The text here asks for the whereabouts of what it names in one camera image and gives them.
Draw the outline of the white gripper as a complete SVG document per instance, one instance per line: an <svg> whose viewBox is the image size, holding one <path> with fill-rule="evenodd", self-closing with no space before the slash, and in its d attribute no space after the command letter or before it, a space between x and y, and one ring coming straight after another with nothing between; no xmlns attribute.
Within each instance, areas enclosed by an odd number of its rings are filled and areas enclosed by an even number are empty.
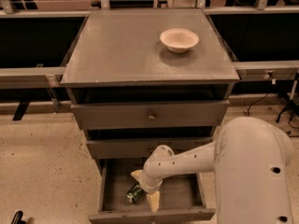
<svg viewBox="0 0 299 224"><path fill-rule="evenodd" d="M139 182L144 191L150 193L147 195L149 208L153 213L156 213L160 207L160 192L158 190L163 180L161 178L151 178L142 170L131 172L131 176Z"/></svg>

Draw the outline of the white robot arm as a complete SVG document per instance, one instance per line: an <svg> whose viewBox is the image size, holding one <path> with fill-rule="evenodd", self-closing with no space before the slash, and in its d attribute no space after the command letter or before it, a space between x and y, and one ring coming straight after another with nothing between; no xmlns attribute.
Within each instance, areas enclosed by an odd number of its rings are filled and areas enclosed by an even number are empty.
<svg viewBox="0 0 299 224"><path fill-rule="evenodd" d="M152 212L159 210L164 179L212 172L217 224L292 224L286 176L292 153L292 140L278 127L240 117L206 145L179 154L166 145L156 147L131 176L147 193Z"/></svg>

